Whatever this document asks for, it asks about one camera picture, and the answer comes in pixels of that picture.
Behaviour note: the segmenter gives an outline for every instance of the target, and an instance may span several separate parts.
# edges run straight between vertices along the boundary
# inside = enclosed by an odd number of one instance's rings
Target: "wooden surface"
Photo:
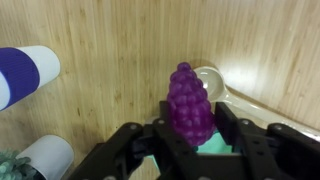
[[[56,134],[72,170],[121,124],[157,114],[181,61],[320,129],[319,12],[317,0],[0,0],[0,47],[48,46],[62,68],[0,112],[0,148]],[[156,177],[151,164],[133,179]]]

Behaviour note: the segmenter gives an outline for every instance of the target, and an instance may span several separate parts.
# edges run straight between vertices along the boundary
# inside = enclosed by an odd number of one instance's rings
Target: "grape bunch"
[[[209,140],[215,130],[207,91],[186,62],[180,63],[170,77],[167,101],[170,104],[170,124],[191,146]]]

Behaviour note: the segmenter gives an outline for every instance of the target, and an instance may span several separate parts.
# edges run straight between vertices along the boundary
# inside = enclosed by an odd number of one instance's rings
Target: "green object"
[[[205,144],[198,146],[198,148],[193,147],[197,153],[206,154],[229,154],[232,153],[232,146],[226,145],[221,134],[215,131],[214,135]],[[153,156],[148,156],[153,159],[155,166],[158,168],[157,162]]]
[[[30,158],[16,158],[18,151],[0,152],[0,180],[33,180],[37,173],[29,163]]]

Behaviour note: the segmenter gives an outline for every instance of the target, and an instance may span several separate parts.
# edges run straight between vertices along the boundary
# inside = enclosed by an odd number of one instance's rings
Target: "wood grain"
[[[73,169],[123,123],[157,114],[181,61],[216,66],[244,97],[320,129],[319,11],[316,0],[0,0],[0,47],[48,46],[62,68],[0,113],[0,148],[56,134]],[[148,165],[134,175],[153,177]]]

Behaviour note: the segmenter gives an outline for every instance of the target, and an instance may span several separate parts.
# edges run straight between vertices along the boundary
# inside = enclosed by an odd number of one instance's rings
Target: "teal object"
[[[205,144],[198,146],[197,153],[206,153],[206,154],[229,154],[232,153],[232,146],[226,145],[221,134],[218,130],[215,131],[210,140]],[[148,156],[152,158],[155,166],[158,168],[157,162],[153,156]]]

